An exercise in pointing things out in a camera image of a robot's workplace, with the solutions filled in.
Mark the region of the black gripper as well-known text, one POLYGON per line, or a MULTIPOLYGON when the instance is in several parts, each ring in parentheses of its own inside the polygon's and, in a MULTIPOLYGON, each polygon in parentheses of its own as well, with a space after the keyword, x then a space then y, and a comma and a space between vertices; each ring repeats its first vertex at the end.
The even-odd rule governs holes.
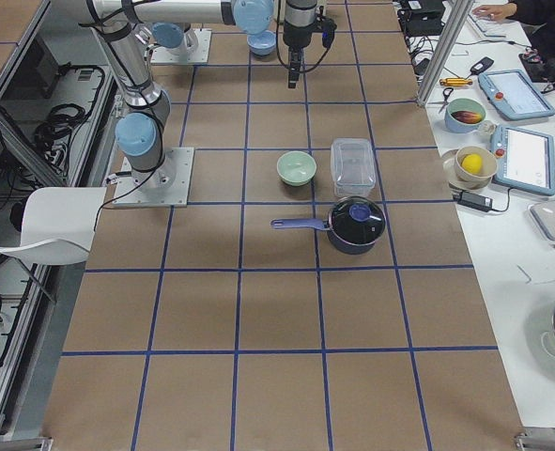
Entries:
POLYGON ((330 49, 337 24, 324 15, 324 8, 315 0, 286 0, 284 43, 288 47, 287 87, 294 89, 300 79, 302 50, 310 45, 312 35, 318 33, 322 45, 330 49))

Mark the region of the person hand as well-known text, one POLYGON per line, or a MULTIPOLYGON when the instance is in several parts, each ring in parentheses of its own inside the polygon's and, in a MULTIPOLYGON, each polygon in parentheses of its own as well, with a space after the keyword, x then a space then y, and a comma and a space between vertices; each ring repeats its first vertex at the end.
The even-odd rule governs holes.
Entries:
POLYGON ((481 5, 474 8, 471 14, 476 18, 499 22, 512 16, 515 11, 516 6, 514 4, 481 5))

